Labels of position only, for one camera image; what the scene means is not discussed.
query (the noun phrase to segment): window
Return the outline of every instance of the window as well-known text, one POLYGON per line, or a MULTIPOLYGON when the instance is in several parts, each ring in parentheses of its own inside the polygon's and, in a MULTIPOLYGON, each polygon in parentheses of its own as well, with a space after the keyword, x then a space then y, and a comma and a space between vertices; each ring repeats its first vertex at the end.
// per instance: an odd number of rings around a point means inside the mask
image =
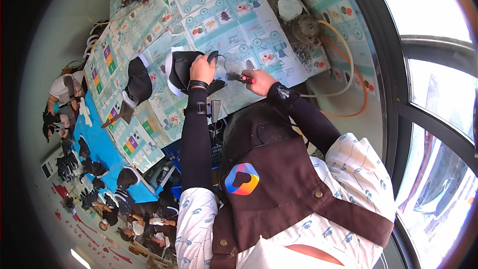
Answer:
POLYGON ((409 60, 411 102, 451 123, 473 141, 477 79, 437 63, 409 60))
POLYGON ((457 0, 385 1, 401 35, 429 35, 471 42, 457 0))
POLYGON ((478 180, 451 149, 413 124, 409 157, 396 198, 424 269, 437 268, 471 208, 478 180))

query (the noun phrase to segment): shoe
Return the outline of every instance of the shoe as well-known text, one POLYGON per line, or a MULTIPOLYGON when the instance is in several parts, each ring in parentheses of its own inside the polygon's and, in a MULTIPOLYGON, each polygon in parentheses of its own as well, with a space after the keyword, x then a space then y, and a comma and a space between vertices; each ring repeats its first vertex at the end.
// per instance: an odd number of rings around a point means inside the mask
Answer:
POLYGON ((83 135, 80 135, 78 144, 80 145, 80 157, 83 158, 83 160, 86 160, 90 156, 90 151, 83 135))

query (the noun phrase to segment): window frame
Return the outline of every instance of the window frame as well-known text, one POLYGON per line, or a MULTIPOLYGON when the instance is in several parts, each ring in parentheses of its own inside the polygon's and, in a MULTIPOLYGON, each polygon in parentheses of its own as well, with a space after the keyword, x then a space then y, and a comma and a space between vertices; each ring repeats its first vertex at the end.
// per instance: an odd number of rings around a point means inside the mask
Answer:
MULTIPOLYGON (((440 139, 478 176, 478 162, 474 157, 475 147, 468 136, 450 123, 411 103, 411 78, 408 71, 408 60, 416 59, 442 64, 477 77, 474 45, 445 37, 400 36, 385 0, 355 1, 362 11, 376 50, 375 64, 383 121, 382 160, 391 177, 394 197, 397 196, 405 173, 413 123, 440 139)), ((456 260, 453 266, 458 267, 463 260, 463 249, 469 251, 472 247, 475 237, 466 235, 476 235, 476 227, 472 220, 477 214, 476 205, 475 196, 469 216, 458 235, 459 241, 455 241, 450 253, 444 257, 442 265, 450 265, 450 260, 456 260), (452 250, 456 246, 459 246, 460 250, 452 250)), ((420 268, 418 254, 398 215, 392 239, 400 250, 406 268, 420 268)))

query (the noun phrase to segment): blue tablecloth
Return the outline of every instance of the blue tablecloth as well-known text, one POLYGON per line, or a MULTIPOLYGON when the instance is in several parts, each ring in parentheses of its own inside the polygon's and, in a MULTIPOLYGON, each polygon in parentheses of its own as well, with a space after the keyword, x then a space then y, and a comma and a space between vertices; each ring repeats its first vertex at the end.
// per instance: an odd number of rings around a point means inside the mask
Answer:
MULTIPOLYGON (((109 169, 109 173, 103 176, 101 179, 104 181, 106 187, 115 192, 117 189, 116 180, 120 174, 123 165, 128 165, 128 162, 125 158, 118 152, 111 136, 107 129, 101 129, 103 122, 99 117, 98 111, 96 110, 95 104, 93 102, 93 97, 88 91, 85 96, 85 104, 90 110, 90 119, 93 123, 93 126, 85 124, 85 117, 80 115, 76 121, 75 131, 73 132, 73 140, 75 144, 73 149, 76 152, 80 152, 80 145, 78 144, 78 139, 82 135, 88 145, 88 148, 91 152, 91 160, 100 162, 104 168, 109 169)), ((93 179, 93 176, 87 174, 89 179, 93 179)), ((154 202, 158 200, 158 196, 153 194, 143 182, 140 182, 139 185, 133 185, 128 188, 129 194, 134 199, 135 202, 154 202)))

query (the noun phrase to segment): white tube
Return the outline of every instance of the white tube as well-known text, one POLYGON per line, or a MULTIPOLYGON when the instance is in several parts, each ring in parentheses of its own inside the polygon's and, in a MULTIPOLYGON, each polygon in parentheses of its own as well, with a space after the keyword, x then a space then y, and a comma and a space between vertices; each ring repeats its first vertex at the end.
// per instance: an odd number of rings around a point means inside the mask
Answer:
POLYGON ((345 46, 345 49, 347 50, 347 54, 349 55, 349 60, 350 60, 350 79, 349 79, 349 83, 347 83, 347 85, 340 92, 330 93, 330 94, 302 94, 302 95, 300 95, 301 97, 318 98, 318 97, 333 97, 333 96, 340 95, 341 93, 345 92, 350 87, 350 85, 352 84, 352 81, 354 79, 354 61, 353 61, 353 58, 352 58, 352 53, 350 52, 349 46, 345 42, 344 37, 337 31, 337 29, 335 29, 335 27, 333 27, 332 25, 330 25, 326 21, 322 21, 322 20, 317 20, 317 21, 319 23, 322 23, 322 24, 328 26, 331 30, 333 30, 334 33, 337 34, 338 38, 340 39, 340 41, 345 46))

